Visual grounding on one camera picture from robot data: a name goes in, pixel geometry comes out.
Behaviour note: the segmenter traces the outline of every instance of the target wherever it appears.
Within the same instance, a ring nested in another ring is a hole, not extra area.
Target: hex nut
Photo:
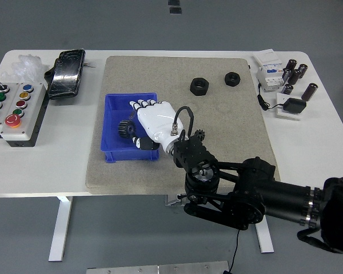
[[[225,75],[225,83],[230,87],[235,87],[240,83],[240,75],[236,72],[229,72]]]
[[[195,96],[206,95],[208,90],[209,82],[204,78],[194,78],[190,84],[190,91]]]

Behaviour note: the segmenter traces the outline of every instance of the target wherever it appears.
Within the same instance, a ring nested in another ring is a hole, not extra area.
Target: table leg
[[[59,196],[57,198],[60,202],[48,261],[62,261],[67,226],[69,225],[70,219],[71,204],[73,201],[72,197]]]
[[[257,235],[259,240],[259,246],[262,253],[272,253],[274,252],[272,240],[270,238],[269,228],[267,224],[267,219],[263,216],[263,220],[256,224]]]

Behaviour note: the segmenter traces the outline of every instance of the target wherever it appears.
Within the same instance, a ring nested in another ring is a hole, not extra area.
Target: red emergency stop button
[[[18,114],[10,114],[8,117],[5,118],[5,123],[9,127],[19,127],[21,124],[21,118]]]

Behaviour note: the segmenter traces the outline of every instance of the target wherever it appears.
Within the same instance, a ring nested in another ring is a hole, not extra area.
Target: black capacitor
[[[297,65],[297,61],[295,59],[289,59],[286,65],[286,69],[293,71]]]
[[[290,70],[288,68],[284,68],[284,73],[282,74],[282,79],[284,80],[284,83],[286,83],[289,77],[290,77]]]
[[[300,70],[293,70],[287,83],[292,84],[292,85],[296,84],[297,80],[300,78],[300,75],[301,75]]]
[[[293,86],[291,84],[286,84],[284,88],[282,89],[282,93],[290,95],[292,90],[293,90]]]
[[[300,79],[304,77],[305,72],[308,70],[308,66],[305,64],[300,64],[298,70],[301,71]]]
[[[314,84],[314,83],[309,84],[304,94],[301,96],[301,99],[307,102],[314,95],[317,89],[318,89],[317,84]]]

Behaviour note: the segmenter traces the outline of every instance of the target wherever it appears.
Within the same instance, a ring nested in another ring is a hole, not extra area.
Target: red button
[[[16,104],[17,108],[21,108],[22,110],[27,107],[27,102],[24,100],[18,101]]]
[[[9,127],[18,127],[21,124],[21,118],[18,114],[10,114],[5,118],[5,123]]]

